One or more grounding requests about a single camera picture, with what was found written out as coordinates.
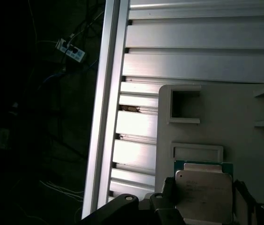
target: debris in slot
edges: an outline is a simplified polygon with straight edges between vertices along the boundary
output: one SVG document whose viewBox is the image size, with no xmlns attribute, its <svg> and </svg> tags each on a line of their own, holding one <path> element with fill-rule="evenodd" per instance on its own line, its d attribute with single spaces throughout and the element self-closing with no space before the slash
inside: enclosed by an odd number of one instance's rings
<svg viewBox="0 0 264 225">
<path fill-rule="evenodd" d="M 121 105 L 121 110 L 122 111 L 127 111 L 127 112 L 133 112 L 133 113 L 140 113 L 139 106 L 132 106 L 132 105 Z"/>
</svg>

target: dark background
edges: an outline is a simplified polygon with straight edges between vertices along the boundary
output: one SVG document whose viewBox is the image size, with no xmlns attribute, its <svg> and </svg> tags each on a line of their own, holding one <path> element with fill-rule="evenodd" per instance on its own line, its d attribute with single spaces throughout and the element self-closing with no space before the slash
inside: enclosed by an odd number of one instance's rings
<svg viewBox="0 0 264 225">
<path fill-rule="evenodd" d="M 0 0 L 0 224 L 74 224 L 83 203 L 103 15 L 93 20 L 105 4 L 30 0 L 30 6 L 37 42 L 29 2 Z M 42 42 L 69 40 L 77 26 L 86 28 L 72 41 L 86 52 L 81 63 Z"/>
</svg>

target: metal frame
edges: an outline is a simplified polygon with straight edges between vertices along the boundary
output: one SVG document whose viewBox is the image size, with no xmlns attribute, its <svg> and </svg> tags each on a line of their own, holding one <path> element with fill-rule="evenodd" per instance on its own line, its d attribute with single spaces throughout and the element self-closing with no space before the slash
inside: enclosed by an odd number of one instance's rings
<svg viewBox="0 0 264 225">
<path fill-rule="evenodd" d="M 115 44 L 111 89 L 107 112 L 106 133 L 102 161 L 103 173 L 101 174 L 100 179 L 98 208 L 106 204 L 107 198 L 109 197 L 111 163 L 113 156 L 115 129 L 117 124 L 117 105 L 119 101 L 119 90 L 123 68 L 122 64 L 125 49 L 126 27 L 128 23 L 128 9 L 129 1 L 121 1 L 118 14 L 117 38 Z"/>
<path fill-rule="evenodd" d="M 120 0 L 106 0 L 82 218 L 97 209 Z"/>
</svg>

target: square opening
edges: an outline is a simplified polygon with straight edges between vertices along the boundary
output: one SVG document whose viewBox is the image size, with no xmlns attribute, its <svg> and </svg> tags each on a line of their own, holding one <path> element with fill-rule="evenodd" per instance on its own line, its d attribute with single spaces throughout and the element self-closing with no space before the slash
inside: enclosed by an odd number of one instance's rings
<svg viewBox="0 0 264 225">
<path fill-rule="evenodd" d="M 200 118 L 202 109 L 198 91 L 172 91 L 172 118 Z"/>
</svg>

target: power strip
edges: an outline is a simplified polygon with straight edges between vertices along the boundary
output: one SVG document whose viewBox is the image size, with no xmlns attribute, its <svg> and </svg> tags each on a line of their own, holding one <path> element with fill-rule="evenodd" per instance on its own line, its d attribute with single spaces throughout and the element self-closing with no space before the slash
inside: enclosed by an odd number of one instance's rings
<svg viewBox="0 0 264 225">
<path fill-rule="evenodd" d="M 85 55 L 85 52 L 81 49 L 75 47 L 74 45 L 67 44 L 66 47 L 64 46 L 64 43 L 66 41 L 64 39 L 60 39 L 58 43 L 56 44 L 56 48 L 60 50 L 63 53 L 66 53 L 67 56 L 71 57 L 72 59 L 76 60 L 77 62 L 81 62 L 83 59 L 83 56 Z"/>
</svg>

